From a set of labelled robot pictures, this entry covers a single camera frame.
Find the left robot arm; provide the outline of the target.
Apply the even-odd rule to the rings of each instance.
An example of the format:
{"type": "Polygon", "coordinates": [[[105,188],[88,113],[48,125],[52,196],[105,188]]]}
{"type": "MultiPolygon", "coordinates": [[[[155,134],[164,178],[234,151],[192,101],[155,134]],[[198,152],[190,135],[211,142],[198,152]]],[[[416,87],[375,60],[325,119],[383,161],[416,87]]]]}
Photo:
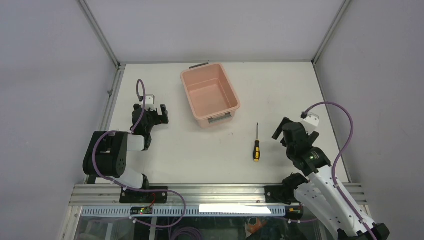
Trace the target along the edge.
{"type": "Polygon", "coordinates": [[[82,168],[88,176],[103,178],[121,186],[124,190],[141,189],[148,191],[148,177],[127,166],[127,153],[147,151],[152,142],[154,126],[169,123],[166,105],[145,108],[140,104],[133,106],[132,123],[134,132],[95,131],[87,148],[82,168]]]}

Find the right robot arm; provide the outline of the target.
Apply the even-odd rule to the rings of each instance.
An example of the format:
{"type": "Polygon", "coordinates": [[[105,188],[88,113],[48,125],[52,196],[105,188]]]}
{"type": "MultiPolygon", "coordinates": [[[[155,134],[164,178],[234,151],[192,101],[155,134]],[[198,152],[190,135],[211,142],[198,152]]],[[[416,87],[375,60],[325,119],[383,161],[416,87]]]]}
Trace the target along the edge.
{"type": "Polygon", "coordinates": [[[386,240],[390,235],[384,223],[376,223],[355,202],[339,181],[327,155],[313,144],[319,117],[307,115],[301,122],[284,117],[272,138],[286,149],[287,158],[298,173],[282,181],[273,198],[290,205],[306,206],[337,240],[386,240]]]}

